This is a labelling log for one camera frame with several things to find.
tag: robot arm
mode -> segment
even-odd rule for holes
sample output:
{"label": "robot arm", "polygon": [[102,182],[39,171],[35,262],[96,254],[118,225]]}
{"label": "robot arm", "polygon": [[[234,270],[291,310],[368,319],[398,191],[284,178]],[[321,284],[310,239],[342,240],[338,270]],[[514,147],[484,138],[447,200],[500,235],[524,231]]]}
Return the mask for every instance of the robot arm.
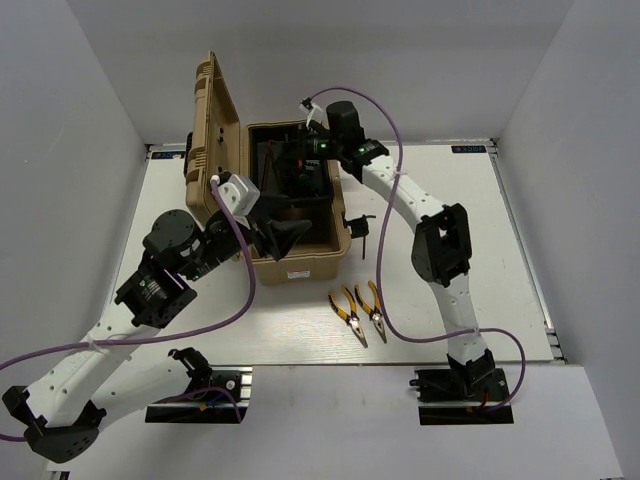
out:
{"label": "robot arm", "polygon": [[[300,109],[308,113],[307,125],[329,146],[322,150],[308,147],[307,155],[337,158],[347,173],[388,201],[396,175],[393,158],[380,142],[365,137],[354,105],[347,101],[329,105],[329,129],[321,124],[322,109],[310,99],[303,100]],[[401,174],[393,208],[414,232],[411,262],[433,291],[446,332],[477,329],[469,294],[471,239],[464,207],[446,205]],[[450,338],[448,359],[464,392],[473,391],[495,369],[493,355],[479,332]]]}
{"label": "robot arm", "polygon": [[[311,226],[308,220],[272,220],[270,213],[289,205],[286,197],[261,195],[245,177],[222,177],[222,200],[260,256],[279,260]],[[156,219],[143,245],[138,269],[118,289],[115,299],[134,318],[123,315],[100,320],[82,340],[93,348],[67,355],[39,380],[27,387],[12,387],[2,397],[10,414],[27,426],[25,438],[32,450],[54,462],[75,458],[95,441],[100,430],[119,418],[209,384],[211,368],[193,349],[169,352],[172,359],[138,376],[108,380],[138,346],[98,346],[96,341],[157,335],[196,298],[184,279],[197,281],[240,251],[222,212],[215,213],[204,230],[187,212],[165,212]]]}

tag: wire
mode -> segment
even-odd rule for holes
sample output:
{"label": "wire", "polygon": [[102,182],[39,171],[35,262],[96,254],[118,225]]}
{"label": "wire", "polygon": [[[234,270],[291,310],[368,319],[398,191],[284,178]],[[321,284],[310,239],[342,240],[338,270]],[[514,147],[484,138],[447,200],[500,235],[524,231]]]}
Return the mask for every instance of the wire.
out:
{"label": "wire", "polygon": [[489,390],[487,390],[485,392],[484,400],[482,400],[482,403],[480,405],[478,405],[477,407],[468,408],[467,410],[469,412],[479,412],[480,410],[482,410],[487,405],[488,401],[489,401]]}
{"label": "wire", "polygon": [[[242,236],[242,233],[240,232],[240,228],[238,227],[238,224],[233,218],[233,215],[231,214],[229,209],[224,204],[224,201],[220,197],[220,193],[218,191],[217,185],[212,186],[211,193],[215,197],[216,203],[220,208],[220,211],[224,214],[226,219],[229,221],[229,224],[231,225],[231,229],[233,230],[233,233],[236,236],[238,243],[240,243],[240,248],[242,249],[242,254],[244,255],[244,260],[247,265],[247,271],[249,272],[249,296],[247,297],[247,300],[245,304],[242,306],[242,308],[235,315],[232,315],[226,320],[210,325],[208,327],[197,328],[195,330],[189,330],[188,332],[176,333],[173,335],[165,335],[162,337],[155,337],[155,338],[128,339],[128,340],[96,340],[94,342],[95,345],[98,345],[100,347],[114,346],[114,345],[148,345],[151,343],[163,343],[163,342],[170,342],[172,340],[180,340],[183,338],[195,337],[196,335],[202,335],[203,333],[213,332],[215,330],[219,330],[223,327],[226,327],[227,325],[230,325],[236,320],[238,320],[247,312],[247,310],[249,310],[249,308],[251,307],[251,304],[253,303],[253,299],[256,296],[256,273],[255,273],[255,270],[253,269],[253,264],[251,263],[251,253],[249,252],[249,246],[247,245],[247,242]],[[42,350],[36,350],[30,353],[25,353],[24,355],[20,355],[18,357],[12,358],[11,360],[7,360],[6,362],[0,364],[0,372],[17,363],[21,363],[26,360],[31,360],[37,357],[42,357],[43,355],[51,355],[53,353],[67,352],[69,350],[83,350],[90,347],[91,345],[88,342],[77,342],[77,343],[68,343],[66,345],[60,345],[57,347],[45,348]],[[188,395],[195,395],[195,394],[197,394],[197,392],[189,392]],[[24,437],[15,437],[11,435],[5,435],[3,433],[0,433],[0,440],[4,440],[5,442],[26,442],[26,439]]]}
{"label": "wire", "polygon": [[214,403],[216,403],[218,400],[220,400],[222,397],[224,397],[224,393],[219,393],[213,400],[209,400],[207,403],[205,403],[205,405],[207,407],[210,407]]}
{"label": "wire", "polygon": [[160,400],[158,403],[177,402],[179,400],[185,400],[185,399],[191,400],[191,397],[193,395],[198,395],[199,393],[206,394],[207,392],[218,392],[221,395],[226,396],[229,399],[229,402],[231,403],[231,405],[233,405],[233,409],[236,412],[236,418],[238,419],[238,423],[242,423],[242,414],[240,413],[240,408],[238,407],[238,404],[236,403],[235,399],[233,398],[233,395],[231,395],[224,388],[220,388],[220,387],[201,388],[199,390],[194,390],[193,392],[183,393],[181,395],[176,395],[175,397],[165,398],[163,400]]}
{"label": "wire", "polygon": [[[207,387],[210,387],[210,386],[211,386],[211,382],[212,382],[212,379],[211,379],[211,377],[209,377],[209,382],[207,383]],[[193,396],[191,397],[191,400],[194,400],[194,401],[195,401],[195,400],[202,400],[205,396],[206,396],[206,392],[205,392],[205,393],[203,393],[203,394],[201,394],[200,396],[198,396],[198,398],[196,398],[196,396],[195,396],[195,395],[193,395]]]}
{"label": "wire", "polygon": [[520,343],[520,340],[518,340],[518,338],[515,335],[513,335],[511,332],[508,332],[507,330],[504,330],[502,328],[480,328],[478,330],[473,328],[467,328],[464,330],[458,330],[456,332],[446,333],[444,335],[438,335],[435,337],[412,338],[412,337],[407,337],[406,335],[403,335],[402,333],[400,333],[398,330],[396,330],[396,328],[391,323],[391,320],[389,319],[389,314],[387,313],[387,308],[385,306],[384,296],[382,294],[382,255],[384,251],[384,240],[387,235],[387,227],[389,226],[389,218],[391,217],[391,211],[393,210],[393,204],[396,199],[396,192],[398,191],[398,184],[400,183],[400,173],[402,172],[402,162],[404,159],[404,147],[402,143],[402,136],[400,135],[400,131],[398,130],[396,123],[393,121],[393,118],[391,118],[391,115],[387,113],[384,107],[382,107],[382,105],[380,105],[376,100],[374,100],[369,95],[362,93],[358,90],[355,90],[349,87],[329,87],[329,88],[320,90],[319,92],[312,95],[310,98],[313,100],[315,97],[317,97],[321,93],[330,92],[334,90],[350,92],[350,93],[353,93],[354,95],[362,97],[365,100],[368,100],[369,102],[371,102],[371,104],[373,104],[389,122],[389,125],[393,130],[393,134],[396,137],[396,142],[398,143],[398,163],[396,165],[396,175],[393,181],[393,186],[391,187],[391,194],[389,195],[389,203],[384,213],[382,227],[380,228],[380,240],[378,241],[378,256],[376,258],[376,285],[378,286],[378,297],[380,298],[380,307],[381,307],[380,310],[382,311],[382,314],[384,316],[385,323],[389,327],[389,330],[391,330],[391,332],[393,332],[393,334],[396,337],[398,337],[400,340],[403,340],[409,343],[433,343],[433,342],[439,342],[441,340],[448,340],[450,338],[458,337],[460,335],[468,335],[471,333],[478,333],[478,332],[501,333],[502,335],[506,335],[507,337],[509,337],[511,340],[515,342],[516,346],[518,347],[518,350],[520,351],[520,362],[521,362],[520,377],[518,378],[518,381],[514,389],[502,402],[492,407],[487,407],[484,409],[484,411],[488,412],[488,411],[496,410],[498,408],[505,406],[507,403],[509,403],[513,399],[513,397],[516,396],[516,394],[520,390],[520,387],[524,382],[524,374],[526,370],[526,357],[525,357],[524,348],[522,347],[522,343]]}

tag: white table surface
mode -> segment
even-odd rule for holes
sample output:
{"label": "white table surface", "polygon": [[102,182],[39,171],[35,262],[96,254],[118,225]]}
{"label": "white table surface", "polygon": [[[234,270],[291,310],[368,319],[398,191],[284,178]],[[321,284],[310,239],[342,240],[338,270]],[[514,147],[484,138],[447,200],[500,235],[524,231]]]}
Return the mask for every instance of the white table surface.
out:
{"label": "white table surface", "polygon": [[[506,368],[513,385],[516,366]],[[513,425],[420,426],[407,366],[262,366],[241,425],[116,422],[49,470],[73,480],[504,479],[621,476],[581,367],[531,366]]]}
{"label": "white table surface", "polygon": [[[392,147],[392,154],[397,148]],[[471,296],[481,327],[502,327],[523,343],[527,359],[553,359],[544,318],[529,283],[524,261],[487,154],[454,155],[446,145],[409,146],[403,168],[424,189],[448,204],[461,203],[469,213],[473,257]],[[195,347],[211,363],[225,365],[317,363],[443,363],[446,343],[407,344],[387,331],[384,345],[373,326],[363,322],[369,348],[364,349],[333,313],[327,302],[330,289],[345,283],[365,285],[375,275],[375,254],[386,203],[374,192],[342,173],[347,218],[377,215],[370,221],[367,258],[361,260],[361,240],[341,264],[339,278],[264,287],[258,285],[251,310],[235,324],[187,340],[145,346],[133,356],[136,365],[165,357],[170,348]],[[143,251],[142,239],[155,218],[166,210],[183,208],[182,160],[150,160],[134,221],[122,259],[117,285],[135,271]],[[406,335],[425,337],[444,332],[430,288],[416,275],[410,262],[413,234],[394,214],[387,233],[383,289],[396,327]],[[198,298],[162,334],[217,323],[239,310],[248,291],[243,262],[227,262],[193,285]],[[131,314],[124,306],[109,304],[104,316]],[[497,361],[519,360],[512,342],[501,335],[486,335]]]}

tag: pliers jaw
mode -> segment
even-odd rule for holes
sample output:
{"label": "pliers jaw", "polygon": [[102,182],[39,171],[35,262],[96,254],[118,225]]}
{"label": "pliers jaw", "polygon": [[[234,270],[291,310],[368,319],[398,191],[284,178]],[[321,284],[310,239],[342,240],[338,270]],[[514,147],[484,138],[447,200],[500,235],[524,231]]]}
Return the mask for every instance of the pliers jaw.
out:
{"label": "pliers jaw", "polygon": [[351,327],[351,331],[356,336],[356,338],[360,341],[364,348],[368,348],[367,339],[364,336],[364,331],[362,330],[362,326],[360,325],[360,319],[355,316],[351,317],[349,320],[349,326]]}
{"label": "pliers jaw", "polygon": [[368,283],[371,292],[373,292],[373,308],[371,308],[367,302],[362,298],[362,293],[360,292],[360,286],[355,286],[356,292],[356,300],[365,311],[367,315],[369,315],[369,320],[373,322],[373,326],[376,328],[378,335],[382,338],[384,343],[387,343],[387,333],[384,330],[384,320],[382,319],[382,311],[380,310],[380,297],[378,296],[378,289],[376,285],[369,281]]}
{"label": "pliers jaw", "polygon": [[384,320],[382,320],[382,314],[374,312],[371,314],[369,319],[373,322],[373,326],[376,327],[376,331],[378,332],[378,335],[380,335],[380,338],[382,338],[382,341],[384,343],[387,343],[387,332],[385,332],[384,330]]}
{"label": "pliers jaw", "polygon": [[345,321],[347,325],[349,325],[349,328],[351,328],[351,331],[356,336],[358,341],[362,344],[362,346],[364,348],[368,348],[369,345],[367,344],[367,339],[365,338],[364,331],[362,330],[362,326],[360,325],[360,319],[358,318],[358,314],[356,311],[356,301],[353,298],[353,294],[344,285],[342,286],[342,293],[344,293],[345,297],[347,297],[347,300],[349,300],[350,312],[347,313],[338,306],[333,296],[333,292],[329,292],[329,303],[331,304],[331,308],[334,312],[336,312],[336,315],[338,315],[342,320]]}

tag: tan plastic case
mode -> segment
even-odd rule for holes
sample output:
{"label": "tan plastic case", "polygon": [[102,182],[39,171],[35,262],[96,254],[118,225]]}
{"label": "tan plastic case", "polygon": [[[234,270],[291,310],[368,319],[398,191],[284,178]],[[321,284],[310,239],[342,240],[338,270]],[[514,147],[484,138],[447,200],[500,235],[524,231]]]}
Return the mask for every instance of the tan plastic case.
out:
{"label": "tan plastic case", "polygon": [[[191,150],[187,157],[186,204],[198,222],[205,225],[218,211],[209,192],[209,179],[218,173],[218,167],[240,175],[250,174],[249,129],[298,122],[254,124],[241,131],[240,119],[213,52],[196,70],[194,94],[196,108]],[[310,218],[322,226],[319,231],[324,238],[303,237],[304,241],[279,262],[258,258],[252,250],[256,274],[263,285],[330,280],[338,275],[340,260],[351,247],[351,235],[342,221],[345,205],[337,161],[329,161],[329,174],[334,193],[330,212],[326,208],[324,211],[314,208],[287,211],[288,219]]]}

